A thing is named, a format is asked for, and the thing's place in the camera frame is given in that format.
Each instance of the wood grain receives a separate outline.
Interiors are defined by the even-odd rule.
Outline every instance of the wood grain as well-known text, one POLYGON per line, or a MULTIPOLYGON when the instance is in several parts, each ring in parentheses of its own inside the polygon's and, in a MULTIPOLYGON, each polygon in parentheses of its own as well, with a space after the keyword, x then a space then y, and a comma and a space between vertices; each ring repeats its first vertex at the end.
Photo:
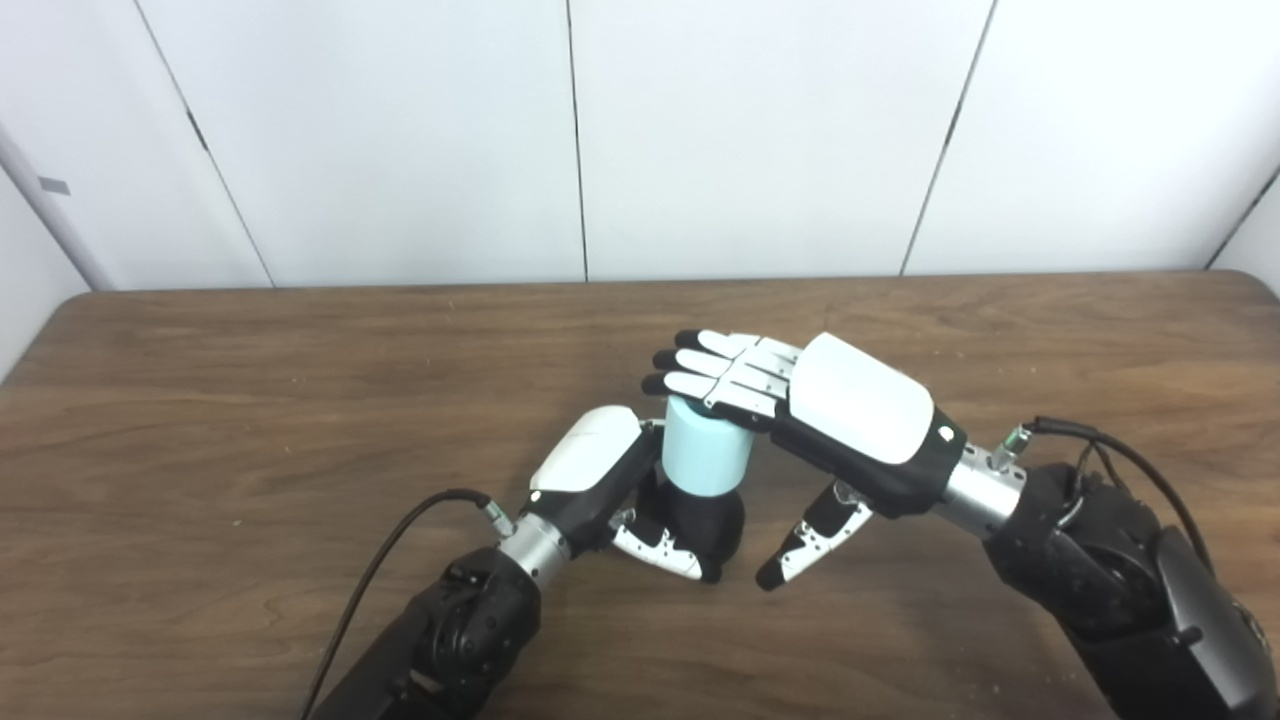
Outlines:
MULTIPOLYGON (((292 717, 406 509, 445 486, 515 503, 582 411, 659 413, 639 379, 686 327, 831 331, 987 446, 1037 413, 1107 429, 1176 482, 1280 633, 1280 305, 1240 274, 95 293, 0 387, 0 716, 292 717)), ((937 518, 877 520, 758 591, 824 482, 760 441, 716 587, 576 562, 485 716, 1110 717, 1053 624, 937 518)), ((338 670, 489 541, 460 507, 412 530, 338 670)))

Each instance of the robotic hand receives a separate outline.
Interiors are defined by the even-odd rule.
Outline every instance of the robotic hand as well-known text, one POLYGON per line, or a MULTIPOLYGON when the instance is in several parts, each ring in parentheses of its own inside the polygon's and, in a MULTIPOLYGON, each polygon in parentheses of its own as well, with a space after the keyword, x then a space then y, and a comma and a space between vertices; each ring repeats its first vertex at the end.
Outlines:
POLYGON ((756 336, 685 331, 654 356, 649 395, 676 395, 835 475, 756 575, 774 589, 872 515, 936 511, 982 541, 1007 585, 1052 614, 1124 720, 1272 720, 1276 682, 1253 618, 1213 578, 1194 521, 1129 446, 1037 419, 995 451, 968 442, 923 386, 820 334, 803 350, 756 336), (1192 542, 1135 500, 1066 464, 1015 464, 1034 433, 1125 455, 1167 491, 1192 542))
POLYGON ((627 407, 579 419, 534 474, 515 525, 490 511, 502 542, 451 562, 311 717, 475 716, 538 633, 541 592, 570 561, 612 542, 617 528, 609 523, 632 489, 653 482, 660 445, 660 425, 627 407))

